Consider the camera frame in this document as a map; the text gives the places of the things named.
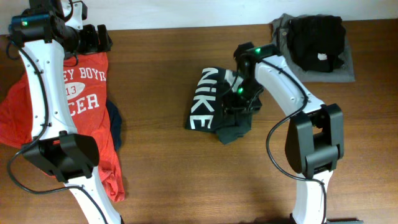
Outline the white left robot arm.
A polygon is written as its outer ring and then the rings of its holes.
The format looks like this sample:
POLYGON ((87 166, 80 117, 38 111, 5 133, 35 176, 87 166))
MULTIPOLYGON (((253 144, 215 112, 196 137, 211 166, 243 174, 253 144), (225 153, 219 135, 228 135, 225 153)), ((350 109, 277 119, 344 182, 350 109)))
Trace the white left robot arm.
POLYGON ((79 134, 70 114, 63 77, 66 57, 107 52, 112 41, 104 25, 83 25, 77 4, 37 3, 15 16, 11 43, 24 62, 32 103, 32 141, 19 154, 54 176, 76 198, 90 223, 122 223, 99 176, 100 153, 93 137, 79 134))

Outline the dark green t-shirt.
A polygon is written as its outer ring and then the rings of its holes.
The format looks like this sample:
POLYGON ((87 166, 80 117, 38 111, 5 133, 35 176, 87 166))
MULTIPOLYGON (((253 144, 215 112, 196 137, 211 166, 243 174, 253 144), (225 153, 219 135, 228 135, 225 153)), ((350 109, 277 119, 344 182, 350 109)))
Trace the dark green t-shirt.
POLYGON ((262 103, 262 88, 255 87, 248 98, 243 96, 243 78, 232 70, 208 67, 202 70, 185 129, 216 134, 224 145, 243 137, 251 130, 252 116, 262 103))

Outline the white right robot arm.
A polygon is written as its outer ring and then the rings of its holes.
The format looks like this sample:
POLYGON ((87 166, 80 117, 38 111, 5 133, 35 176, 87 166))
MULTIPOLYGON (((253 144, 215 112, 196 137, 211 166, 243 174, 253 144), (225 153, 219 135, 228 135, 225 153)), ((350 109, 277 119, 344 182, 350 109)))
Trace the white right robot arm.
POLYGON ((326 105, 314 96, 289 67, 274 44, 238 45, 233 57, 237 65, 235 96, 223 108, 232 113, 251 113, 260 93, 268 91, 285 116, 266 137, 266 151, 277 170, 296 180, 296 200, 292 223, 326 223, 328 183, 337 162, 344 155, 343 112, 336 104, 326 105), (288 123, 285 156, 293 173, 281 168, 271 153, 271 137, 288 123))

